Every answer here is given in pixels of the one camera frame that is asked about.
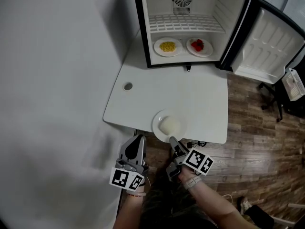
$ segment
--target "fridge fan vent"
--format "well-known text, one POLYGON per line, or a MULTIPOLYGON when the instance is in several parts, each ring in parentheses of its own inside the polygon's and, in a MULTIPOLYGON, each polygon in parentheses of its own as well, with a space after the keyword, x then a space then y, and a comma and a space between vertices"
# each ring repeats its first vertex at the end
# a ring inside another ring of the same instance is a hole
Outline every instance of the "fridge fan vent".
POLYGON ((173 13, 175 15, 188 15, 190 14, 190 9, 191 8, 174 8, 173 13))
POLYGON ((179 7, 188 7, 192 0, 174 0, 179 7))

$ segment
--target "white container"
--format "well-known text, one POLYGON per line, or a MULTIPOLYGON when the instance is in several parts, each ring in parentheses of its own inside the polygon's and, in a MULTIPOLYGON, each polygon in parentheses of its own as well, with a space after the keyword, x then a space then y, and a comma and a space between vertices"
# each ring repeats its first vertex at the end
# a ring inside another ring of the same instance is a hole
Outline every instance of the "white container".
POLYGON ((296 70, 289 69, 289 72, 282 78, 290 101, 296 101, 305 95, 305 88, 296 70))

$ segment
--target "hand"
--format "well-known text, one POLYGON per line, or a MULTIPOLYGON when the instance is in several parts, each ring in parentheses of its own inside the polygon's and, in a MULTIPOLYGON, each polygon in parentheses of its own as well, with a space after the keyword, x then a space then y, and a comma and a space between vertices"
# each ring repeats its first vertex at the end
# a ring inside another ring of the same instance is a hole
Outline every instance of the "hand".
POLYGON ((178 178, 181 180, 181 182, 184 184, 186 183, 189 179, 195 177, 196 174, 195 172, 190 169, 188 166, 183 165, 181 173, 179 174, 178 178))

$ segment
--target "person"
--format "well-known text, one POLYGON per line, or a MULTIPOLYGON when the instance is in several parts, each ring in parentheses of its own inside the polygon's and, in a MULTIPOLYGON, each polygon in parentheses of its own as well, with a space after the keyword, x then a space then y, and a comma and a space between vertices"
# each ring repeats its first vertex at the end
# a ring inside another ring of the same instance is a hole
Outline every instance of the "person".
POLYGON ((138 187, 136 192, 128 194, 113 228, 258 228, 246 221, 241 213, 250 217, 254 215, 254 223, 263 229, 272 228, 272 218, 258 206, 252 206, 246 198, 241 198, 240 213, 229 201, 197 177, 193 170, 183 165, 178 176, 180 184, 169 182, 167 176, 163 175, 154 182, 145 200, 144 186, 138 187))

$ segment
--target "door shelf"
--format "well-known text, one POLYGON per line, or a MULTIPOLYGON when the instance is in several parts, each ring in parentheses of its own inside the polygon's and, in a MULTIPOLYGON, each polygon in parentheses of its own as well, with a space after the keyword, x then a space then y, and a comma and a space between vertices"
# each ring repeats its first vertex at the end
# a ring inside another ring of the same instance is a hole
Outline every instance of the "door shelf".
POLYGON ((210 15, 155 15, 149 16, 150 33, 194 31, 225 33, 210 15))
POLYGON ((283 69, 281 72, 279 71, 279 75, 276 76, 275 74, 268 74, 248 67, 240 66, 236 71, 234 71, 234 74, 269 84, 275 84, 285 74, 285 70, 283 69))
POLYGON ((263 74, 266 74, 266 75, 269 75, 271 77, 277 77, 275 74, 272 74, 272 73, 268 73, 265 69, 254 69, 254 68, 251 68, 251 67, 247 67, 247 66, 242 66, 243 68, 245 69, 248 69, 250 71, 253 71, 253 72, 260 72, 260 73, 263 73, 263 74))

